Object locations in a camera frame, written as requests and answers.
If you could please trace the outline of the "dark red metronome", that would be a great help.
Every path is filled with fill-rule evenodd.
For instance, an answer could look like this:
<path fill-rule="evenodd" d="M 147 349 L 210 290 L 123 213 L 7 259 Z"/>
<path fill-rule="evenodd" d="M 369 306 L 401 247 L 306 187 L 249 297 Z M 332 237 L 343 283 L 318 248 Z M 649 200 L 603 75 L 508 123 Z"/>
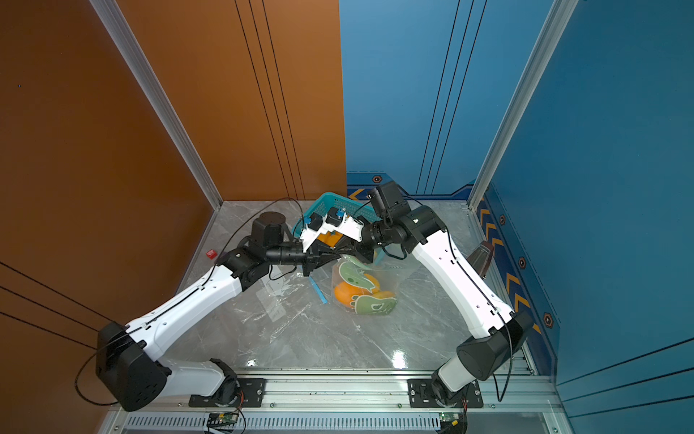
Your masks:
<path fill-rule="evenodd" d="M 482 241 L 467 257 L 467 262 L 484 280 L 489 271 L 494 256 L 494 246 L 491 242 Z"/>

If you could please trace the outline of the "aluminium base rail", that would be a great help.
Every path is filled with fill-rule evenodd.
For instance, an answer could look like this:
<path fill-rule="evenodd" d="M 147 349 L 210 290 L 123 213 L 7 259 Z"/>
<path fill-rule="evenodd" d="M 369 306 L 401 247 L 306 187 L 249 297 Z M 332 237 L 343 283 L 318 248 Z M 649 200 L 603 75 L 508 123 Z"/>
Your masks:
<path fill-rule="evenodd" d="M 108 411 L 100 433 L 569 433 L 546 376 L 473 382 L 440 406 L 424 371 L 242 370 L 231 406 L 160 398 L 143 410 Z"/>

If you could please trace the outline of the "clear green-zip bag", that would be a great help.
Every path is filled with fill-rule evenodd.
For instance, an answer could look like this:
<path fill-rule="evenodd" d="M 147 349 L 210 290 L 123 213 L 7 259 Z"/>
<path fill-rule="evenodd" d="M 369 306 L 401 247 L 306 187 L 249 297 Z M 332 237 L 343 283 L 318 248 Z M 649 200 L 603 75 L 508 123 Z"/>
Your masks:
<path fill-rule="evenodd" d="M 362 263 L 353 256 L 343 256 L 332 268 L 333 296 L 334 288 L 342 282 L 367 289 L 369 282 L 363 278 L 363 275 L 370 274 L 379 280 L 381 291 L 391 291 L 396 295 L 395 304 L 376 304 L 373 302 L 372 293 L 357 298 L 354 309 L 347 309 L 336 298 L 334 299 L 342 307 L 358 316 L 388 316 L 397 307 L 400 284 L 411 272 L 412 269 L 406 267 L 404 263 L 387 259 L 384 253 L 378 253 L 374 263 L 371 264 Z"/>

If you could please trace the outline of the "orange mango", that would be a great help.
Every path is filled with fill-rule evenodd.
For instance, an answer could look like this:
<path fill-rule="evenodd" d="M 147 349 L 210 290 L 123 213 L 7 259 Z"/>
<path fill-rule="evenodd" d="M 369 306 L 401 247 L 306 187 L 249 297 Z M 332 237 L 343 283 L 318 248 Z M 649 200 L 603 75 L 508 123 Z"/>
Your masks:
<path fill-rule="evenodd" d="M 364 295 L 370 295 L 370 291 L 351 285 L 348 282 L 342 282 L 334 288 L 334 297 L 347 309 L 354 309 L 357 298 Z"/>

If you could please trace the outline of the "yellow mango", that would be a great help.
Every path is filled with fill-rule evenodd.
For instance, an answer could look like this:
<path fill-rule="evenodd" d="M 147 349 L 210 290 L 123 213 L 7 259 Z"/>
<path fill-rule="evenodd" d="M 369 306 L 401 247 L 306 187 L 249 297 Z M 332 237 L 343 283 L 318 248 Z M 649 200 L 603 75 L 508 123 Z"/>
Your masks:
<path fill-rule="evenodd" d="M 370 293 L 375 294 L 381 291 L 381 284 L 377 278 L 370 274 L 364 274 L 363 278 L 369 282 L 367 289 L 370 291 Z"/>

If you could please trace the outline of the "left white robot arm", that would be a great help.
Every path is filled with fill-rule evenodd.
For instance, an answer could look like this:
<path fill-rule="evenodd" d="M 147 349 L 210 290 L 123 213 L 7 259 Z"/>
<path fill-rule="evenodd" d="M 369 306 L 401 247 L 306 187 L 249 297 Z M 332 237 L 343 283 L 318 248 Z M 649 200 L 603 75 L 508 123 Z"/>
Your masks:
<path fill-rule="evenodd" d="M 240 246 L 223 253 L 210 273 L 157 309 L 99 331 L 96 374 L 127 412 L 164 396 L 198 396 L 217 406 L 234 403 L 238 376 L 218 358 L 177 362 L 167 350 L 190 328 L 269 274 L 274 265 L 298 266 L 305 275 L 339 259 L 325 244 L 303 249 L 300 242 L 269 248 Z"/>

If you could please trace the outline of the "teal plastic basket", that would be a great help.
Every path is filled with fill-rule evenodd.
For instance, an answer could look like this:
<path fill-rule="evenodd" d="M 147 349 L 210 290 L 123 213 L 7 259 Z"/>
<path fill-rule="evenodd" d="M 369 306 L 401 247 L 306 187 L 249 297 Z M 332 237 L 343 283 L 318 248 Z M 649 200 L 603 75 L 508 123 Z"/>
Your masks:
<path fill-rule="evenodd" d="M 363 241 L 363 229 L 379 220 L 370 204 L 324 193 L 296 224 L 293 234 L 303 252 L 325 246 L 330 251 L 354 254 Z"/>

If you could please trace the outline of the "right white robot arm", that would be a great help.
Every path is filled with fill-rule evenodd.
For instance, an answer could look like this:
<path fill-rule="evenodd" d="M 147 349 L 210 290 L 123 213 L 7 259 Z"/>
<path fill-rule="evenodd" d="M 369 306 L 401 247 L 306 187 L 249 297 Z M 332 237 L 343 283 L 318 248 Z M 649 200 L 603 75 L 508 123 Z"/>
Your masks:
<path fill-rule="evenodd" d="M 488 379 L 511 361 L 531 332 L 533 319 L 526 312 L 515 313 L 493 293 L 459 251 L 446 224 L 428 206 L 365 222 L 361 247 L 390 244 L 399 244 L 426 267 L 466 323 L 470 336 L 432 374 L 432 390 L 439 404 L 457 406 L 470 383 Z"/>

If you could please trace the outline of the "wrinkled yellow-orange mango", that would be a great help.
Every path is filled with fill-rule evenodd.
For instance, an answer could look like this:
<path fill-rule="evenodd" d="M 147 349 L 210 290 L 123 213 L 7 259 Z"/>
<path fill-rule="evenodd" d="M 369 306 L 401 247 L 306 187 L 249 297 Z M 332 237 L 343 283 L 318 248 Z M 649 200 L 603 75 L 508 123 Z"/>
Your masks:
<path fill-rule="evenodd" d="M 376 304 L 395 304 L 396 295 L 391 291 L 380 291 L 372 294 L 373 302 Z"/>

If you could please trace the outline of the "clear blue-zip bag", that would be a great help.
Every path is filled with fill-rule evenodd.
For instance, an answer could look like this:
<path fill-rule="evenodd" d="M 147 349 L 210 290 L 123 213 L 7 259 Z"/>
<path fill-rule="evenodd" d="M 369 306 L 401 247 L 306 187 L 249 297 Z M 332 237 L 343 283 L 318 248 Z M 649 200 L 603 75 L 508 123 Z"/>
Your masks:
<path fill-rule="evenodd" d="M 267 333 L 270 339 L 281 335 L 298 319 L 311 313 L 313 307 L 328 304 L 328 298 L 313 278 L 304 277 L 295 271 L 271 280 L 260 280 L 256 296 L 262 305 L 262 318 L 269 322 Z"/>

